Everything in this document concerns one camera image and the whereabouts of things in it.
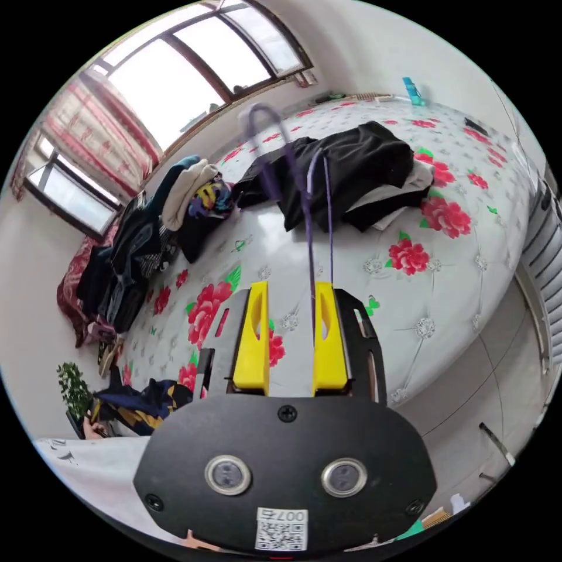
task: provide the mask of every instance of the screw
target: screw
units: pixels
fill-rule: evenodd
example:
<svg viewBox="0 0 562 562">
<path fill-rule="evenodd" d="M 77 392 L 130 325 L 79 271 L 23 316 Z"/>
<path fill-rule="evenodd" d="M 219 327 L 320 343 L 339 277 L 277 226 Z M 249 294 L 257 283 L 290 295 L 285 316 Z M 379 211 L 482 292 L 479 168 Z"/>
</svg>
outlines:
<svg viewBox="0 0 562 562">
<path fill-rule="evenodd" d="M 425 506 L 421 499 L 415 499 L 407 508 L 406 515 L 419 515 Z"/>
<path fill-rule="evenodd" d="M 162 511 L 164 509 L 164 502 L 154 494 L 147 494 L 145 501 L 153 511 Z"/>
<path fill-rule="evenodd" d="M 282 422 L 291 423 L 297 419 L 297 410 L 294 406 L 281 406 L 277 415 Z"/>
</svg>

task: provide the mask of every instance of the red flower print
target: red flower print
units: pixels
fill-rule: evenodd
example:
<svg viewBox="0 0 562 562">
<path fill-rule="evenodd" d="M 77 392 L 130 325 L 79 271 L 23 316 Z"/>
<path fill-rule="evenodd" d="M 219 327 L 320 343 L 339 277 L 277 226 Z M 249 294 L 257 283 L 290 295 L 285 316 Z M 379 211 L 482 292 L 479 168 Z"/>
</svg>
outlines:
<svg viewBox="0 0 562 562">
<path fill-rule="evenodd" d="M 154 301 L 153 316 L 156 316 L 157 314 L 162 314 L 164 312 L 164 309 L 168 305 L 168 301 L 170 299 L 171 293 L 172 290 L 168 285 L 166 285 L 166 287 L 164 287 L 163 289 L 160 289 L 160 292 L 158 293 L 158 297 L 156 297 L 156 300 Z"/>
<path fill-rule="evenodd" d="M 177 376 L 179 384 L 188 387 L 192 392 L 195 392 L 195 379 L 197 377 L 197 366 L 195 363 L 189 363 L 187 367 L 183 366 Z M 207 389 L 203 387 L 201 391 L 201 398 L 207 396 Z"/>
<path fill-rule="evenodd" d="M 131 367 L 129 367 L 129 365 L 126 364 L 126 365 L 123 367 L 123 384 L 124 384 L 125 386 L 130 386 L 130 385 L 131 385 L 131 376 L 132 376 Z"/>
<path fill-rule="evenodd" d="M 269 329 L 269 366 L 275 367 L 281 359 L 285 357 L 283 338 L 280 335 L 273 335 L 273 330 Z"/>
<path fill-rule="evenodd" d="M 470 217 L 458 203 L 447 203 L 442 197 L 430 197 L 421 204 L 421 213 L 429 228 L 442 230 L 449 238 L 470 234 Z"/>
<path fill-rule="evenodd" d="M 435 123 L 432 123 L 431 121 L 423 121 L 422 119 L 412 120 L 412 125 L 416 125 L 417 127 L 422 127 L 423 129 L 435 128 Z"/>
<path fill-rule="evenodd" d="M 412 241 L 403 238 L 388 250 L 392 267 L 402 269 L 406 275 L 425 271 L 429 263 L 429 254 L 421 244 L 412 244 Z"/>
<path fill-rule="evenodd" d="M 236 149 L 234 149 L 232 152 L 230 152 L 229 154 L 227 154 L 224 157 L 224 160 L 222 161 L 222 163 L 224 164 L 225 162 L 228 162 L 230 159 L 234 158 L 239 152 L 242 151 L 242 147 L 238 147 Z"/>
<path fill-rule="evenodd" d="M 449 172 L 449 167 L 444 162 L 433 162 L 435 171 L 433 172 L 436 187 L 445 187 L 448 183 L 455 181 L 455 176 Z"/>
<path fill-rule="evenodd" d="M 281 136 L 281 133 L 275 133 L 274 135 L 268 136 L 266 139 L 263 140 L 263 142 L 272 141 L 273 139 L 276 139 L 278 136 Z"/>
<path fill-rule="evenodd" d="M 425 152 L 422 152 L 420 154 L 414 154 L 414 158 L 416 160 L 419 160 L 420 162 L 426 162 L 427 164 L 433 164 L 433 157 L 430 156 L 429 154 L 426 154 Z"/>
<path fill-rule="evenodd" d="M 475 173 L 469 174 L 467 177 L 473 186 L 488 189 L 488 182 L 483 177 L 477 176 Z"/>
<path fill-rule="evenodd" d="M 179 289 L 186 281 L 189 276 L 189 271 L 184 269 L 181 273 L 177 274 L 176 287 Z"/>
<path fill-rule="evenodd" d="M 465 127 L 463 131 L 467 135 L 471 136 L 473 139 L 476 139 L 478 142 L 483 142 L 485 145 L 492 146 L 492 143 L 484 135 L 481 135 L 478 131 L 475 131 L 474 129 L 469 129 L 468 127 Z"/>
<path fill-rule="evenodd" d="M 187 339 L 201 349 L 219 306 L 232 295 L 230 283 L 221 281 L 217 287 L 210 283 L 197 297 L 197 302 L 187 317 L 191 324 Z"/>
<path fill-rule="evenodd" d="M 502 163 L 498 162 L 495 158 L 492 158 L 491 156 L 488 156 L 488 160 L 494 165 L 497 166 L 498 168 L 503 168 Z"/>
<path fill-rule="evenodd" d="M 494 150 L 493 148 L 489 148 L 488 152 L 496 159 L 499 160 L 500 162 L 503 162 L 504 164 L 507 162 L 507 160 L 504 158 L 504 156 L 502 154 L 500 154 L 497 150 Z"/>
<path fill-rule="evenodd" d="M 433 164 L 435 170 L 433 172 L 434 182 L 436 187 L 445 187 L 448 183 L 455 181 L 455 176 L 449 171 L 449 166 L 444 162 L 433 160 L 433 157 L 425 152 L 414 154 L 414 158 L 420 162 Z"/>
</svg>

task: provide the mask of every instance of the green plant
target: green plant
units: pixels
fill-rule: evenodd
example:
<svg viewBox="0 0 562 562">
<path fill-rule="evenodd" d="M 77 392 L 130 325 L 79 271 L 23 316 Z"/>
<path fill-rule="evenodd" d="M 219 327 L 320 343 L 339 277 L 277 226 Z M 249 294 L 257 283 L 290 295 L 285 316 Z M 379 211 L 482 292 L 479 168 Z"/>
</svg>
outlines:
<svg viewBox="0 0 562 562">
<path fill-rule="evenodd" d="M 82 379 L 76 363 L 63 363 L 57 369 L 63 400 L 72 417 L 79 421 L 84 417 L 92 394 Z"/>
</svg>

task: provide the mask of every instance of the white sheet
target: white sheet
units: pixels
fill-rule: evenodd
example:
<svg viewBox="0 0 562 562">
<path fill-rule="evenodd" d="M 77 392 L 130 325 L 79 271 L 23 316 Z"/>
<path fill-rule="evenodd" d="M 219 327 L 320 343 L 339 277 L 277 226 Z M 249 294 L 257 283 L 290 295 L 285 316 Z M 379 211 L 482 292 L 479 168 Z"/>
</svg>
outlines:
<svg viewBox="0 0 562 562">
<path fill-rule="evenodd" d="M 59 479 L 95 508 L 138 531 L 184 544 L 184 539 L 167 533 L 152 520 L 133 487 L 133 477 L 149 439 L 43 439 L 34 445 Z"/>
</svg>

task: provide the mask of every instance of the qr code label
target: qr code label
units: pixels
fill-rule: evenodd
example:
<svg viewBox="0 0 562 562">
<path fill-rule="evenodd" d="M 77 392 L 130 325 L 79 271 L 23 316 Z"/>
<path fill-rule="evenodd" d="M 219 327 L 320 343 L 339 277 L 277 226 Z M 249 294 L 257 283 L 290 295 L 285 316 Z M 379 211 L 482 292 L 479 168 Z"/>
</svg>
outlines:
<svg viewBox="0 0 562 562">
<path fill-rule="evenodd" d="M 257 520 L 256 550 L 306 550 L 308 510 L 258 508 Z"/>
</svg>

